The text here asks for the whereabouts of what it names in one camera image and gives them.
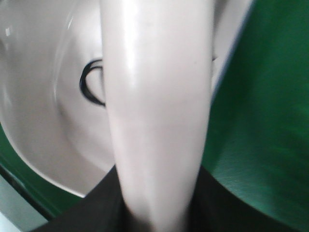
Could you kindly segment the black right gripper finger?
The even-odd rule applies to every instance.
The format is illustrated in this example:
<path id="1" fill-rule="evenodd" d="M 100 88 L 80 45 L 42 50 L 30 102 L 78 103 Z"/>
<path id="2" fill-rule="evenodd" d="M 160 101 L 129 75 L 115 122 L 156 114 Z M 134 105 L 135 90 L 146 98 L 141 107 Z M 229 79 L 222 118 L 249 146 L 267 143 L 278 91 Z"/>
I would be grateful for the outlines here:
<path id="1" fill-rule="evenodd" d="M 126 232 L 128 210 L 116 167 L 85 198 L 37 232 Z M 191 232 L 293 232 L 294 229 L 246 204 L 200 168 L 190 204 Z"/>

